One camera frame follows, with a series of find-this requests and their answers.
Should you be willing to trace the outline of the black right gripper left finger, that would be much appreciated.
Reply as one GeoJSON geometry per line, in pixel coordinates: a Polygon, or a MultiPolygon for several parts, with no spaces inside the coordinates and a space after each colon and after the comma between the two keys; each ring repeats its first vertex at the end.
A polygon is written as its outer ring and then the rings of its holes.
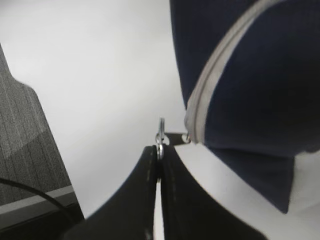
{"type": "Polygon", "coordinates": [[[65,240],[152,240],[157,189],[156,147],[146,146],[112,197],[64,234],[65,240]]]}

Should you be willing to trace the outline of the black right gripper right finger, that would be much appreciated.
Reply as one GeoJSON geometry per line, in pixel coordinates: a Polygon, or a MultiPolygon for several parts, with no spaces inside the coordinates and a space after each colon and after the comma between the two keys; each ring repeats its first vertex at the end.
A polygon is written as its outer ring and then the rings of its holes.
{"type": "Polygon", "coordinates": [[[160,168],[166,240],[266,239],[215,201],[193,178],[174,147],[164,147],[160,168]]]}

